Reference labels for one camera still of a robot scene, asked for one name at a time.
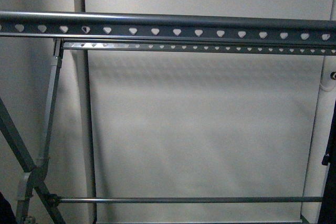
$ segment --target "metal rack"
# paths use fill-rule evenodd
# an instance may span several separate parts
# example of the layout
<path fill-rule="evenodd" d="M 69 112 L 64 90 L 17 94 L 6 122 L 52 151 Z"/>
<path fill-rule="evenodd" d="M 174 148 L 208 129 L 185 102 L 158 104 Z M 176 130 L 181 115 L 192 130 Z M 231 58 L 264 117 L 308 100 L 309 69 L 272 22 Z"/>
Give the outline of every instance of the metal rack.
<path fill-rule="evenodd" d="M 0 98 L 0 130 L 24 175 L 19 184 L 16 220 L 23 224 L 33 189 L 54 223 L 65 223 L 57 206 L 65 203 L 239 203 L 322 202 L 318 224 L 336 222 L 336 107 L 323 165 L 330 163 L 323 197 L 233 198 L 67 198 L 44 183 L 57 85 L 64 50 L 136 50 L 239 54 L 336 55 L 336 22 L 175 15 L 0 12 L 0 37 L 54 38 L 43 135 L 34 162 Z"/>

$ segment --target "horizontal metal rod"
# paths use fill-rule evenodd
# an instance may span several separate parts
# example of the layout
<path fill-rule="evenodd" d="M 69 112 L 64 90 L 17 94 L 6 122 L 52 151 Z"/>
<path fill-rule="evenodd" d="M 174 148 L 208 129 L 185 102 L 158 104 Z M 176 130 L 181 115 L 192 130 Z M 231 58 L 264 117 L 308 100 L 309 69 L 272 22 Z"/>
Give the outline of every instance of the horizontal metal rod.
<path fill-rule="evenodd" d="M 230 28 L 273 28 L 273 29 L 314 29 L 336 30 L 336 22 L 329 20 L 271 19 L 245 17 L 214 17 L 153 14 L 114 13 L 66 13 L 66 12 L 11 12 L 0 11 L 0 20 L 13 22 L 21 20 L 31 23 L 92 23 L 92 24 L 133 24 L 161 26 L 198 26 Z"/>
<path fill-rule="evenodd" d="M 201 197 L 201 198 L 63 198 L 58 203 L 276 203 L 276 202 L 322 202 L 322 197 Z"/>

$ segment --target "gray metal bar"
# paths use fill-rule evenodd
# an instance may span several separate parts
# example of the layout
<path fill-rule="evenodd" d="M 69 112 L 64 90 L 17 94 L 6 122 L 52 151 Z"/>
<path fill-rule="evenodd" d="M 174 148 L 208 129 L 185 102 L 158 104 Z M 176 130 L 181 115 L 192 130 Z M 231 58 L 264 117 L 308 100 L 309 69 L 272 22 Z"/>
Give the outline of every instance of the gray metal bar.
<path fill-rule="evenodd" d="M 1 11 L 0 21 L 25 23 L 63 24 L 123 24 L 160 26 L 199 26 L 229 28 L 273 28 L 273 29 L 314 29 L 336 31 L 336 22 L 328 20 L 272 19 L 244 17 L 211 17 L 153 14 L 109 14 L 109 13 L 70 13 L 70 12 L 10 12 Z"/>
<path fill-rule="evenodd" d="M 85 0 L 74 0 L 75 12 L 85 12 Z M 83 155 L 86 174 L 87 196 L 95 198 L 96 193 L 96 174 L 95 157 L 93 152 L 92 119 L 91 119 L 91 96 L 89 78 L 89 59 L 87 51 L 73 51 L 75 58 L 76 73 L 80 101 L 80 117 L 82 125 Z M 97 204 L 88 205 L 89 222 L 97 221 Z"/>
<path fill-rule="evenodd" d="M 231 54 L 277 54 L 277 55 L 335 55 L 336 47 L 332 48 L 317 48 L 300 45 L 292 46 L 274 46 L 274 45 L 253 45 L 246 46 L 245 44 L 225 44 L 225 43 L 206 43 L 201 44 L 192 42 L 164 42 L 159 41 L 87 41 L 66 39 L 64 49 L 70 50 L 122 50 L 122 51 L 172 51 L 172 52 L 212 52 L 212 53 L 231 53 Z"/>
<path fill-rule="evenodd" d="M 28 215 L 29 202 L 33 197 L 33 183 L 32 172 L 24 173 L 23 178 L 19 182 L 18 193 L 17 193 L 17 206 L 16 206 L 16 222 L 18 224 L 23 224 L 25 218 Z"/>
<path fill-rule="evenodd" d="M 66 224 L 63 220 L 62 214 L 58 210 L 57 206 L 52 206 L 48 202 L 49 190 L 46 184 L 43 182 L 39 186 L 34 188 L 46 210 L 48 211 L 50 217 L 55 224 Z"/>
<path fill-rule="evenodd" d="M 180 203 L 276 203 L 276 202 L 322 202 L 322 197 L 201 197 L 201 198 L 62 198 L 59 203 L 105 203 L 105 204 L 180 204 Z"/>
<path fill-rule="evenodd" d="M 0 12 L 0 36 L 336 50 L 336 22 L 329 20 Z"/>
<path fill-rule="evenodd" d="M 16 159 L 19 161 L 23 171 L 26 173 L 32 171 L 36 167 L 35 163 L 1 98 L 0 130 L 12 149 Z"/>
<path fill-rule="evenodd" d="M 51 129 L 53 126 L 52 122 L 54 119 L 56 94 L 57 94 L 59 73 L 62 66 L 62 57 L 63 57 L 62 41 L 60 39 L 57 39 L 55 41 L 54 57 L 51 63 L 51 74 L 47 94 L 44 125 L 43 125 L 39 155 L 37 159 L 38 166 L 43 166 L 49 158 L 48 155 L 49 155 Z"/>

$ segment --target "dark object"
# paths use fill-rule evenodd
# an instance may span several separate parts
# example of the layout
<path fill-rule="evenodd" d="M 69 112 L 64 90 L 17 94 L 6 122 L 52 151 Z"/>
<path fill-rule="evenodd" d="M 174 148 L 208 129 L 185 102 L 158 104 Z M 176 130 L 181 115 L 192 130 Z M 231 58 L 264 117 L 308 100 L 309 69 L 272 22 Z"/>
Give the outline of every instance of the dark object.
<path fill-rule="evenodd" d="M 333 79 L 333 80 L 336 80 L 336 72 L 332 72 L 330 74 L 330 78 Z"/>
<path fill-rule="evenodd" d="M 17 224 L 12 207 L 0 192 L 0 223 Z"/>
<path fill-rule="evenodd" d="M 336 141 L 336 103 L 331 121 L 327 150 L 322 165 L 330 163 L 328 177 L 324 188 L 323 200 L 318 224 L 336 223 L 336 153 L 334 151 Z"/>
<path fill-rule="evenodd" d="M 335 102 L 334 114 L 332 116 L 332 121 L 331 121 L 331 126 L 330 126 L 328 144 L 325 150 L 326 153 L 322 160 L 322 165 L 327 166 L 329 163 L 331 163 L 331 156 L 333 154 L 333 147 L 334 147 L 335 139 L 336 139 L 336 102 Z"/>

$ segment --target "metal support leg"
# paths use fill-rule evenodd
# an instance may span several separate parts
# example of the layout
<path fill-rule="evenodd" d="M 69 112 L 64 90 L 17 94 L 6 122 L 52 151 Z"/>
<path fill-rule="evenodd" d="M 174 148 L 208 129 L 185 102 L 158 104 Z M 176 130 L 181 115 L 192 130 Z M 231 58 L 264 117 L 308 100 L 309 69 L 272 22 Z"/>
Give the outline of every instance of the metal support leg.
<path fill-rule="evenodd" d="M 40 152 L 37 159 L 37 166 L 30 172 L 25 173 L 23 179 L 19 183 L 18 204 L 16 211 L 16 220 L 18 224 L 23 224 L 25 218 L 27 217 L 29 201 L 30 198 L 33 196 L 33 188 L 42 200 L 54 223 L 65 223 L 58 209 L 47 203 L 46 198 L 49 196 L 50 193 L 46 185 L 44 184 L 44 180 L 48 172 L 50 136 L 53 124 L 52 120 L 54 117 L 59 73 L 62 64 L 62 53 L 62 41 L 58 39 L 55 41 L 54 58 L 52 59 L 53 61 L 51 63 L 51 74 L 47 95 L 45 121 L 40 145 Z"/>
<path fill-rule="evenodd" d="M 51 137 L 52 122 L 54 119 L 56 94 L 59 80 L 59 73 L 62 66 L 63 49 L 62 41 L 57 39 L 55 41 L 54 57 L 51 62 L 51 74 L 47 95 L 47 103 L 42 131 L 42 138 L 40 144 L 39 155 L 37 158 L 37 166 L 43 166 L 49 159 L 49 146 Z"/>
<path fill-rule="evenodd" d="M 24 172 L 29 173 L 35 167 L 35 163 L 27 150 L 17 128 L 10 117 L 5 104 L 0 98 L 0 130 L 7 143 L 11 147 L 16 159 L 19 161 Z"/>
<path fill-rule="evenodd" d="M 46 184 L 43 182 L 39 186 L 34 188 L 37 195 L 40 197 L 43 205 L 45 206 L 46 210 L 48 211 L 50 217 L 52 218 L 53 222 L 55 224 L 66 224 L 63 220 L 63 217 L 58 210 L 57 206 L 52 206 L 48 201 L 48 195 L 50 195 L 50 192 L 46 186 Z"/>

